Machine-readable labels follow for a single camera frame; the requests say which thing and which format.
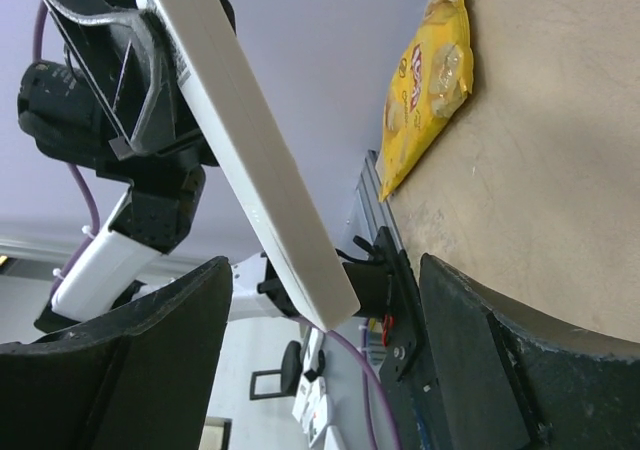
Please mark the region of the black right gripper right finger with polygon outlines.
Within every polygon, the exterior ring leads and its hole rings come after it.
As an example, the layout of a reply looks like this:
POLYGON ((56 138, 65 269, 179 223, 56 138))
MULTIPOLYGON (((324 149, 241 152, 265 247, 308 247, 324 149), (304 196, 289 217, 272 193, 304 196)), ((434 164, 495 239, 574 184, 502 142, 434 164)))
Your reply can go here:
POLYGON ((638 343, 566 323, 429 254, 419 289, 454 448, 638 448, 638 343))

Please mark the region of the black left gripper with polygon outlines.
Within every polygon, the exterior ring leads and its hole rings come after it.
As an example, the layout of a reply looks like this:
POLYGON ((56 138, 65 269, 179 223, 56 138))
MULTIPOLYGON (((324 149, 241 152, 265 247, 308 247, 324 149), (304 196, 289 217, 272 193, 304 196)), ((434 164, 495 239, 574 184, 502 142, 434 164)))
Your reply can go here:
POLYGON ((181 93, 190 70, 158 0, 44 0, 117 137, 116 154, 219 165, 181 93))

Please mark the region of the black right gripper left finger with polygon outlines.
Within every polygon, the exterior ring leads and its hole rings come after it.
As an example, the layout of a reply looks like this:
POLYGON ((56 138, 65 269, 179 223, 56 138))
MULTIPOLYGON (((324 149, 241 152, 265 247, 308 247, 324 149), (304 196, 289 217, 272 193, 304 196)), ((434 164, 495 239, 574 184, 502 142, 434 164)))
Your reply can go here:
POLYGON ((224 257, 92 320, 1 347, 5 449, 195 449, 232 297, 224 257))

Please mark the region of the white remote control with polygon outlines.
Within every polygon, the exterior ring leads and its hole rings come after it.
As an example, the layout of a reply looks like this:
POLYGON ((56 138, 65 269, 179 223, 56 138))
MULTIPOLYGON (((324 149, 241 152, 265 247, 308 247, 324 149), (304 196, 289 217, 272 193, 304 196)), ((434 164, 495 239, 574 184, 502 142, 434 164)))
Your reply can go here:
POLYGON ((220 0, 136 0, 177 53, 180 91, 296 310, 323 331, 361 307, 220 0))

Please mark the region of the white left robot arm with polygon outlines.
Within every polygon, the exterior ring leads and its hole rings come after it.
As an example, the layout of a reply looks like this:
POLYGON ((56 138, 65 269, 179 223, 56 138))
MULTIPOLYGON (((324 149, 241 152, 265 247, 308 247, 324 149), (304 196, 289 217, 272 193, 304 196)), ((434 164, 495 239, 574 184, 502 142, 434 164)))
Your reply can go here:
POLYGON ((54 332, 138 296, 142 270, 188 236, 217 159, 180 92, 186 62, 154 0, 42 3, 65 59, 25 70, 19 126, 44 155, 127 186, 56 272, 35 322, 54 332))

